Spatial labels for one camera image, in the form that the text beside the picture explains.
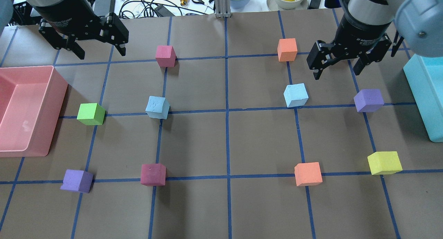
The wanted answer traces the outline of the white bowl with lemon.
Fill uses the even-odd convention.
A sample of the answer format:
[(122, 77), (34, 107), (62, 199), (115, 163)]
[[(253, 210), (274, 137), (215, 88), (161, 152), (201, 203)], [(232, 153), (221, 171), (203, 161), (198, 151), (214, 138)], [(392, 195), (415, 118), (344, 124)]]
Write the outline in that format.
[(267, 0), (270, 11), (277, 10), (305, 10), (308, 8), (307, 0)]

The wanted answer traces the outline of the aluminium frame post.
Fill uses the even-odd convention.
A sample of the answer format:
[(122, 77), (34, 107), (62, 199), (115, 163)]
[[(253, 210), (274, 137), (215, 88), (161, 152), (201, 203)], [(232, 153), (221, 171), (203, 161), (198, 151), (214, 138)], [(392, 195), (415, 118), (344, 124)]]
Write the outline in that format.
[(215, 0), (215, 17), (230, 18), (231, 16), (230, 0)]

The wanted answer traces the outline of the orange block robot side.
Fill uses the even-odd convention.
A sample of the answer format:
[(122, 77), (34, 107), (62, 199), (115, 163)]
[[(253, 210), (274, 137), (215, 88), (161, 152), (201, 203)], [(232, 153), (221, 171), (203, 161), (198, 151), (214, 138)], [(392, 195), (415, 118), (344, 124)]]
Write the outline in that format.
[(298, 163), (294, 167), (296, 186), (316, 186), (323, 182), (319, 162)]

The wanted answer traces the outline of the orange block table side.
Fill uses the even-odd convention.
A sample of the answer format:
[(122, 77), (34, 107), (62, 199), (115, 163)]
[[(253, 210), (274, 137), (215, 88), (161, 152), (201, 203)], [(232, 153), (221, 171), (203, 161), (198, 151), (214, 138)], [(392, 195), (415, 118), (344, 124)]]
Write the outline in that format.
[(279, 40), (277, 47), (279, 62), (293, 62), (297, 53), (298, 48), (295, 38), (282, 38)]

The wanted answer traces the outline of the pink block table side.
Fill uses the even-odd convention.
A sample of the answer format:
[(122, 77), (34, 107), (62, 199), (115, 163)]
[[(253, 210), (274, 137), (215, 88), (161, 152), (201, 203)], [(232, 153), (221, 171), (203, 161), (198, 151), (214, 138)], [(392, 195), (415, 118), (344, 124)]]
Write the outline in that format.
[(155, 59), (159, 67), (174, 67), (176, 61), (176, 53), (172, 45), (158, 45), (156, 49)]

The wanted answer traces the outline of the far purple foam block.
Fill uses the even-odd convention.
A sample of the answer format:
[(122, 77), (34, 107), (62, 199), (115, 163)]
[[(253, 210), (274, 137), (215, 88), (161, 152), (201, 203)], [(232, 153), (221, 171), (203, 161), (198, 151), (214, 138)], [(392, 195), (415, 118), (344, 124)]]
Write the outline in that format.
[(380, 89), (362, 89), (353, 100), (359, 113), (375, 112), (385, 104)]

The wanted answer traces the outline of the yellow foam block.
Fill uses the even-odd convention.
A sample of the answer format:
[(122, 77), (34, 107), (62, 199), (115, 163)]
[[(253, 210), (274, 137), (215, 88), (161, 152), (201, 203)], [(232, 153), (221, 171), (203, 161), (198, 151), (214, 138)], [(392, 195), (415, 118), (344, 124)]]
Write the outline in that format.
[(367, 160), (372, 175), (389, 175), (403, 171), (398, 152), (374, 152)]

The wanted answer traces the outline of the black power adapter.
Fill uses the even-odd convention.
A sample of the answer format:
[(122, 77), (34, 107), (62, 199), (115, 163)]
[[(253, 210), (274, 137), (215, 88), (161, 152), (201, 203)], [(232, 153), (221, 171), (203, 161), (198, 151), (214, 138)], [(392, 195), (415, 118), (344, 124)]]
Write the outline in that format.
[(99, 17), (114, 13), (115, 2), (116, 0), (93, 0), (93, 12)]

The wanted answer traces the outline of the black scissors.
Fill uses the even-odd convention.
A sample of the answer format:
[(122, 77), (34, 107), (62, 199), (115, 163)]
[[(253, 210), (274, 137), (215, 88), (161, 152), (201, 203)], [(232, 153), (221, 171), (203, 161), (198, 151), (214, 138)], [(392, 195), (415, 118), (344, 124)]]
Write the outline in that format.
[(215, 0), (208, 0), (207, 2), (204, 2), (203, 0), (191, 0), (191, 2), (193, 2), (194, 4), (198, 4), (198, 5), (210, 5), (214, 2)]

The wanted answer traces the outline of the pink plastic tray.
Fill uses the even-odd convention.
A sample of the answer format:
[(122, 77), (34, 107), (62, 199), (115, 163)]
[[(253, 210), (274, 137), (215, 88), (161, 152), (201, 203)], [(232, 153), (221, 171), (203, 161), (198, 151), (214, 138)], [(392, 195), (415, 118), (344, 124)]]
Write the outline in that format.
[(68, 83), (52, 65), (0, 70), (0, 157), (49, 153)]

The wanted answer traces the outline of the green foam block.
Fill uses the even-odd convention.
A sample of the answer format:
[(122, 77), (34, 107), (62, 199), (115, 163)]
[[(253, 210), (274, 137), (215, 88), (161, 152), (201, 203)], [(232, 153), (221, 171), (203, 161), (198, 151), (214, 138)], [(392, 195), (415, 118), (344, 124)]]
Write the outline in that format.
[(106, 110), (98, 103), (82, 103), (76, 119), (87, 126), (102, 125), (105, 115)]

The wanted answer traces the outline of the light blue block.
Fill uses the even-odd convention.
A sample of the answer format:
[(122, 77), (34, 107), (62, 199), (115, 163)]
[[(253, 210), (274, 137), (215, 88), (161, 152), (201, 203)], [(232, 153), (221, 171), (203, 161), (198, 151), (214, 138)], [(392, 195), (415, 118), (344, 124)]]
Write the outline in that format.
[(305, 105), (309, 99), (304, 83), (287, 85), (283, 95), (287, 108)]
[(145, 113), (150, 118), (167, 119), (170, 103), (164, 97), (150, 96), (145, 109)]

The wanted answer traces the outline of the near purple foam block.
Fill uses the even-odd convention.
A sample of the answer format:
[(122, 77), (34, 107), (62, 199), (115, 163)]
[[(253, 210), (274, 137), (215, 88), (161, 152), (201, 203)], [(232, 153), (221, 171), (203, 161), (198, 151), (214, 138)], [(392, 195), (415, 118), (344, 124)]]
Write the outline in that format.
[(70, 192), (89, 193), (94, 175), (84, 170), (67, 169), (60, 187)]

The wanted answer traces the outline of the purple foam block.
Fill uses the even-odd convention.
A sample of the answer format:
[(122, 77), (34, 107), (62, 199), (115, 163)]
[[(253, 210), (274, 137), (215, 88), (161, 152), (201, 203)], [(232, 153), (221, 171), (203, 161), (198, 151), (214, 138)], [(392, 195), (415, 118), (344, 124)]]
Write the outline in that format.
[(380, 89), (362, 89), (353, 100), (359, 113), (375, 112), (385, 104)]
[(94, 175), (84, 170), (67, 169), (60, 187), (70, 192), (89, 193)]

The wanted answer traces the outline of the pink block robot side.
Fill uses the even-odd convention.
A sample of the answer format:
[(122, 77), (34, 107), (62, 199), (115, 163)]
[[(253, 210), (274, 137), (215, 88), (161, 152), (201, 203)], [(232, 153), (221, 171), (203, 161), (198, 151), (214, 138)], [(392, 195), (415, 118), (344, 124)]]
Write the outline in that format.
[(161, 163), (142, 164), (140, 184), (144, 186), (165, 186), (166, 167)]

